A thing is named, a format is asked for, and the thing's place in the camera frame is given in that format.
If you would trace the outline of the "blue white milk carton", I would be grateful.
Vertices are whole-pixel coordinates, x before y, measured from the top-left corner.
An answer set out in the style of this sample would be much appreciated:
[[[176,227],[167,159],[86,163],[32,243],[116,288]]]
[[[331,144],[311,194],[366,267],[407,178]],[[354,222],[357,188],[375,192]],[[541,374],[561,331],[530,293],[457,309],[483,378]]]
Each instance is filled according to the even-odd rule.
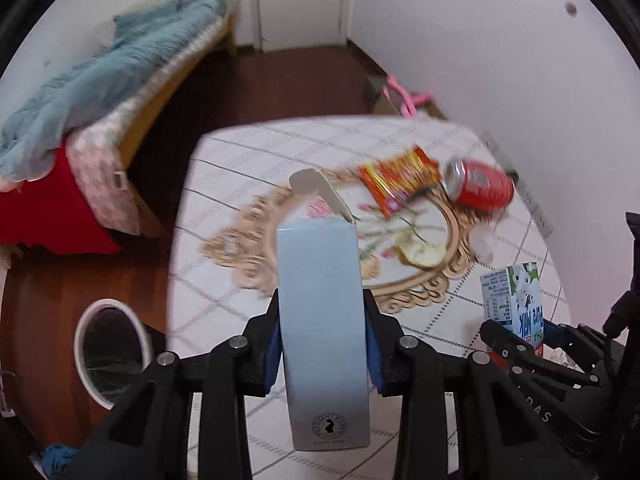
[[[506,266],[480,277],[485,318],[497,322],[544,356],[544,308],[536,262]]]

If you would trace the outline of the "red soda can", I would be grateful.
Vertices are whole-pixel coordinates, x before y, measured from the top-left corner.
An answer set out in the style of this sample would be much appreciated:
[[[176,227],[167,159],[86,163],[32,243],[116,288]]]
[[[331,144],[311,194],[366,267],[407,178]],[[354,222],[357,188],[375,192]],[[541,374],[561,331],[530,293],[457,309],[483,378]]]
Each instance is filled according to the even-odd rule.
[[[442,172],[442,186],[450,202],[485,212],[506,208],[514,196],[507,174],[475,159],[450,159]]]

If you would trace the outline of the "light blue carton box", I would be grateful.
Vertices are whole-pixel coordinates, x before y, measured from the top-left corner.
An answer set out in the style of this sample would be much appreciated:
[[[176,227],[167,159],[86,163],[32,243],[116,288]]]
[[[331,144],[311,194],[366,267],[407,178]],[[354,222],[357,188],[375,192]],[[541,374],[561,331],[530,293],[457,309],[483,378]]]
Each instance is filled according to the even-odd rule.
[[[300,218],[276,236],[280,330],[293,446],[302,452],[370,443],[369,377],[358,236],[348,206],[314,169],[290,177],[326,217]]]

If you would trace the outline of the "orange snack wrapper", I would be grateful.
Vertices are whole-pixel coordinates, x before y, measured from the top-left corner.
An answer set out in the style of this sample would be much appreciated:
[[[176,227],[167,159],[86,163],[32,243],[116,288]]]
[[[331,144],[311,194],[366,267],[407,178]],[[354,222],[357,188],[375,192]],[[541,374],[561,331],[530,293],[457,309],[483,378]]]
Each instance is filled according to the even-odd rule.
[[[442,180],[439,162],[417,145],[398,156],[367,162],[358,172],[386,219]]]

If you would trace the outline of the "white round trash bin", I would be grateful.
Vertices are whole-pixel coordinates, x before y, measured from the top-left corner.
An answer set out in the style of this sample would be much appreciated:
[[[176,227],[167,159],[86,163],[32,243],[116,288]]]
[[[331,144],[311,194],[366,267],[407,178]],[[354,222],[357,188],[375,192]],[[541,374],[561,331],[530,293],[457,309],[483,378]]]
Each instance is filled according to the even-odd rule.
[[[74,333],[74,362],[89,396],[110,410],[153,357],[146,326],[123,302],[103,298],[82,312]]]

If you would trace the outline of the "blue jacket pile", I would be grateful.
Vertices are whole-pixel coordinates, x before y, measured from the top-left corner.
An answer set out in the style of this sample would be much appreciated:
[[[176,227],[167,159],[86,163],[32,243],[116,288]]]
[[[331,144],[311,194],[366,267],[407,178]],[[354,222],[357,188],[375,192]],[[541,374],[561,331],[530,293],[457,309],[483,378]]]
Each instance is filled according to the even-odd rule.
[[[64,444],[50,444],[41,454],[41,468],[44,476],[49,480],[61,477],[61,474],[78,453],[78,448]]]

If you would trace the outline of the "white checked tablecloth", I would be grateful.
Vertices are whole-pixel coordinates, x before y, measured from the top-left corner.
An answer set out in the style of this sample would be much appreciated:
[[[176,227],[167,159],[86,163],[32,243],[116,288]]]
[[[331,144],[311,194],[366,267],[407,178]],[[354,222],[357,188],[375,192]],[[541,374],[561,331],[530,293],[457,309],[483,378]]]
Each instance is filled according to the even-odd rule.
[[[171,249],[169,347],[179,356],[205,353],[267,309],[277,283],[277,227],[329,214],[320,198],[290,191],[291,174],[304,168],[333,180],[357,222],[363,284],[407,334],[439,352],[467,356],[482,344],[480,277],[524,262],[537,263],[544,316],[570,322],[558,272],[519,198],[488,222],[490,259],[485,263],[471,256],[465,243],[474,216],[450,207],[439,192],[391,219],[378,211],[358,167],[413,145],[439,162],[456,156],[492,162],[473,131],[432,118],[298,118],[202,136],[190,158]],[[403,262],[395,238],[407,231],[445,245],[442,263],[421,269]]]

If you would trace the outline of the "red bed sheet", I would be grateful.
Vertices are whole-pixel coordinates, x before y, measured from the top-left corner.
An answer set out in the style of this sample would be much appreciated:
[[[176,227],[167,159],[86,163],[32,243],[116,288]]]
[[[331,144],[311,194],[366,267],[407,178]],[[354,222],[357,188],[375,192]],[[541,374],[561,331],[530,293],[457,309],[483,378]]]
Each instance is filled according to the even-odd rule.
[[[3,244],[42,246],[57,255],[113,255],[120,251],[78,188],[65,148],[50,174],[1,194]]]

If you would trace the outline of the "pink checked mattress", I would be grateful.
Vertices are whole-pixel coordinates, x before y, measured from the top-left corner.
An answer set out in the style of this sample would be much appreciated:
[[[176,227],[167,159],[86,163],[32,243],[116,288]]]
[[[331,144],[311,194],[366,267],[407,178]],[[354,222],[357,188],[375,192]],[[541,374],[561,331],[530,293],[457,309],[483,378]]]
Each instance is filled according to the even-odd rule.
[[[66,156],[81,194],[104,228],[134,236],[163,232],[151,208],[127,177],[155,119],[192,70],[209,52],[235,52],[233,16],[215,18],[129,99],[91,126],[75,130]]]

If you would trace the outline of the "pink toy scooter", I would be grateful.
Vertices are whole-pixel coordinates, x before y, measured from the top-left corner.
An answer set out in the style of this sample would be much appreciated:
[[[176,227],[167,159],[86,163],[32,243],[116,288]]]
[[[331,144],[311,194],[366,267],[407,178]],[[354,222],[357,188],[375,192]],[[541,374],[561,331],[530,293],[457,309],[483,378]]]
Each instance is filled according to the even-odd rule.
[[[393,105],[394,109],[405,118],[416,118],[418,108],[431,102],[431,92],[411,93],[403,87],[393,75],[387,75],[382,87],[383,96]]]

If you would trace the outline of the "light blue blanket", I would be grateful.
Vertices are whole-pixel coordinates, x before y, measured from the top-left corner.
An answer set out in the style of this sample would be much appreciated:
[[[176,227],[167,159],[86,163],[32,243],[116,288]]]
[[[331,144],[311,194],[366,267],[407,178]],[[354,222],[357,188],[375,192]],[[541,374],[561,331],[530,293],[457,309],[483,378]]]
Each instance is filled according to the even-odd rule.
[[[1,177],[21,182],[47,174],[66,133],[133,96],[227,10],[227,0],[168,0],[116,15],[111,47],[50,79],[6,118]]]

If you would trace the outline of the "white door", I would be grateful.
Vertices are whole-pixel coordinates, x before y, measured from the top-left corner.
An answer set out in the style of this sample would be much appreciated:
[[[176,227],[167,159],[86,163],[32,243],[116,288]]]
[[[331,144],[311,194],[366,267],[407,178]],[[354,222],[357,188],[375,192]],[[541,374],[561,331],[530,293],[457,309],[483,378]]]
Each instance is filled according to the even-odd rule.
[[[252,6],[258,51],[346,44],[352,0],[252,0]]]

